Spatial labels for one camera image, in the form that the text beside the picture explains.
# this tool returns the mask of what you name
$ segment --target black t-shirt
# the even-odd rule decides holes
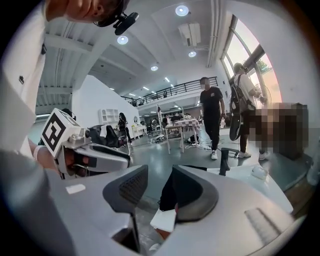
[[[218,87],[211,87],[209,90],[204,90],[200,95],[200,103],[203,106],[204,118],[208,116],[220,115],[219,101],[223,95]]]

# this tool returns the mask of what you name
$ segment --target railing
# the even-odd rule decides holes
[[[217,77],[209,77],[210,80],[210,85],[212,87],[217,87],[218,82],[217,82]],[[134,107],[142,106],[144,104],[154,102],[160,99],[172,97],[175,95],[183,94],[186,92],[192,92],[195,90],[202,89],[202,86],[200,84],[200,80],[195,80],[191,82],[186,82],[182,83],[179,85],[176,85],[174,87],[168,87],[162,90],[158,90],[155,93],[150,93],[142,98],[139,99],[134,99],[134,98],[128,98],[128,97],[123,97],[127,102],[129,102],[131,105]]]

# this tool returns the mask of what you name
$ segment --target air conditioner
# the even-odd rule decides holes
[[[183,45],[196,47],[201,43],[201,33],[199,23],[182,24],[179,27]]]

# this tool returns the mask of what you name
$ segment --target black strap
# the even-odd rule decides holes
[[[236,85],[236,86],[238,86],[238,87],[239,87],[239,85],[240,85],[240,78],[241,78],[241,74],[238,76],[238,84]]]

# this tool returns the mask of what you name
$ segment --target ceiling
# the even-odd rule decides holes
[[[190,14],[176,15],[175,9],[181,4],[189,8]],[[64,18],[48,22],[36,114],[70,106],[72,90],[80,88],[88,74],[121,96],[132,93],[138,98],[183,79],[188,82],[188,73],[206,68],[212,24],[210,0],[131,0],[126,13],[131,12],[138,12],[140,17],[123,34],[128,37],[125,45],[117,43],[112,26],[99,28]],[[201,32],[197,49],[183,45],[178,29],[194,22],[200,24]],[[197,55],[189,58],[188,53],[193,50]],[[157,71],[150,70],[154,65],[159,67]]]

